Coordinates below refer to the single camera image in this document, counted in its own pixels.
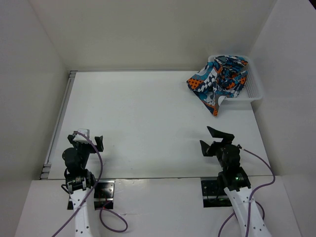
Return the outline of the colourful patterned shorts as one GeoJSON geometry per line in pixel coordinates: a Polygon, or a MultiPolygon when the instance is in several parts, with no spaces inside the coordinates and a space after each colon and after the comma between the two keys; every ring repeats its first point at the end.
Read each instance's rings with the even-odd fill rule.
{"type": "Polygon", "coordinates": [[[216,56],[186,81],[188,89],[216,117],[223,100],[238,97],[244,89],[248,76],[245,69],[247,65],[248,61],[243,57],[216,56]]]}

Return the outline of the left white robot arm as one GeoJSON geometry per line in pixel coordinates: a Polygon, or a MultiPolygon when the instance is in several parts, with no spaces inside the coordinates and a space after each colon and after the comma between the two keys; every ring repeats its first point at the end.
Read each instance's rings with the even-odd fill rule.
{"type": "Polygon", "coordinates": [[[99,186],[95,176],[86,168],[90,154],[103,151],[103,137],[95,137],[91,145],[88,129],[79,129],[68,136],[72,147],[62,153],[66,170],[66,188],[73,204],[75,236],[99,237],[99,224],[95,213],[93,197],[99,186]]]}

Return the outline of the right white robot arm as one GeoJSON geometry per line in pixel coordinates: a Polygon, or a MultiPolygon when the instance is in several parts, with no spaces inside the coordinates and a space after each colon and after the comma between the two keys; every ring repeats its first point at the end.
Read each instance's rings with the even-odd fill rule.
{"type": "Polygon", "coordinates": [[[252,189],[250,180],[240,164],[240,145],[234,145],[234,135],[207,127],[214,141],[207,144],[200,141],[204,157],[216,157],[222,171],[217,176],[217,190],[215,201],[220,193],[226,194],[233,207],[233,214],[238,220],[243,237],[270,237],[272,234],[267,229],[263,212],[260,212],[254,198],[256,189],[252,189]]]}

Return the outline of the white perforated plastic basket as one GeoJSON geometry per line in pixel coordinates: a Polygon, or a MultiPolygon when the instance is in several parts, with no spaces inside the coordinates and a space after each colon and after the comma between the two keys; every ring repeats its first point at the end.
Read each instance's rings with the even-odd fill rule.
{"type": "Polygon", "coordinates": [[[244,55],[233,55],[233,57],[243,58],[248,62],[242,69],[248,72],[246,84],[237,97],[218,98],[218,105],[250,104],[253,101],[261,100],[263,98],[263,87],[253,61],[244,55]]]}

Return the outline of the aluminium table edge rail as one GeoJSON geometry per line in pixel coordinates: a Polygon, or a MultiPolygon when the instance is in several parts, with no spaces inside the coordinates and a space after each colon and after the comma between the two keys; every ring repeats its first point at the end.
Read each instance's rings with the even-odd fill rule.
{"type": "Polygon", "coordinates": [[[70,71],[70,73],[69,73],[66,89],[65,89],[62,103],[61,103],[59,113],[57,116],[57,121],[55,123],[55,127],[54,127],[52,137],[50,140],[50,144],[49,144],[49,147],[47,150],[46,158],[45,158],[44,164],[43,164],[42,169],[41,169],[41,174],[39,176],[40,180],[47,180],[49,177],[49,173],[50,173],[50,169],[51,169],[51,162],[52,162],[52,159],[54,158],[53,153],[55,151],[55,147],[56,147],[58,137],[59,137],[59,134],[61,131],[63,119],[65,116],[67,104],[68,104],[68,101],[69,101],[69,98],[71,95],[71,90],[72,90],[72,87],[74,84],[76,74],[77,74],[77,71],[70,71]]]}

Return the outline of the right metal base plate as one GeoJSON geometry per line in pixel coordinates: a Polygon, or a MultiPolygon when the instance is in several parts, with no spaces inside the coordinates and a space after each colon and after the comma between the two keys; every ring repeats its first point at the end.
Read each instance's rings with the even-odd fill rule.
{"type": "Polygon", "coordinates": [[[202,178],[200,182],[204,208],[232,206],[217,178],[202,178]]]}

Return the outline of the metal base plate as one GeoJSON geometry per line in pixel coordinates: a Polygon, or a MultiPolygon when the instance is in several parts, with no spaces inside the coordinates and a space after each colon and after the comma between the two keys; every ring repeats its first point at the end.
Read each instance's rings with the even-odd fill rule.
{"type": "Polygon", "coordinates": [[[204,208],[232,206],[217,178],[202,178],[200,182],[204,208]]]}
{"type": "MultiPolygon", "coordinates": [[[[69,187],[66,184],[62,184],[61,188],[69,195],[67,209],[73,210],[74,207],[79,206],[92,187],[93,185],[87,185],[86,181],[79,185],[69,185],[69,187]]],[[[101,180],[92,190],[87,200],[93,200],[95,210],[104,205],[106,205],[105,208],[107,209],[113,209],[114,190],[114,180],[101,180]]]]}

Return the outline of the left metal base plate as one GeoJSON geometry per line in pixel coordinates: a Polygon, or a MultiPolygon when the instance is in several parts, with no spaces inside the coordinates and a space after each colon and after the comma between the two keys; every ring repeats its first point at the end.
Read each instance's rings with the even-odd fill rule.
{"type": "MultiPolygon", "coordinates": [[[[74,207],[79,206],[92,187],[93,185],[87,185],[86,181],[79,185],[69,185],[69,187],[66,184],[62,184],[61,188],[69,195],[67,209],[73,210],[74,207]]],[[[105,208],[107,209],[113,209],[114,190],[114,180],[101,180],[92,190],[87,200],[93,200],[95,210],[104,205],[106,205],[105,208]]]]}

